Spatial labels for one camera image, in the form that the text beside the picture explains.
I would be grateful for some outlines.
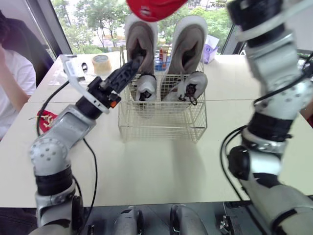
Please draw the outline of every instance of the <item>tissue box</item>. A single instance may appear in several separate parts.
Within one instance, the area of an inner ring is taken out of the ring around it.
[[[204,62],[205,64],[208,64],[212,60],[214,60],[217,50],[219,49],[217,47],[218,43],[219,43],[218,38],[213,37],[211,35],[207,35],[205,45],[203,47],[203,53],[202,53],[202,59],[201,59],[202,62]]]

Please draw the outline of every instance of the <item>red cap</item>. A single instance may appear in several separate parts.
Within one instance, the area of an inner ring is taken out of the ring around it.
[[[131,10],[142,20],[163,20],[177,11],[187,0],[127,0]]]

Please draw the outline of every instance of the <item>white t-shirt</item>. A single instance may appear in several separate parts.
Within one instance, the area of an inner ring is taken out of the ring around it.
[[[4,53],[5,63],[14,79],[27,95],[32,95],[36,90],[36,73],[33,65],[15,51],[4,50]],[[18,111],[13,107],[5,91],[0,86],[0,140],[17,115]]]

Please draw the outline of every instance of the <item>black chair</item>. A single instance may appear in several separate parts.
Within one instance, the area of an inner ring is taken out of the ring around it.
[[[53,59],[23,21],[7,18],[7,23],[10,32],[2,46],[4,49],[16,51],[33,64],[38,86],[53,65]]]

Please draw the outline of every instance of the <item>tape roll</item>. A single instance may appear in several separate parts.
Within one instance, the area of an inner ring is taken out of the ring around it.
[[[92,59],[94,72],[97,75],[104,75],[108,72],[111,72],[112,66],[109,60],[109,57],[106,55],[96,55]]]

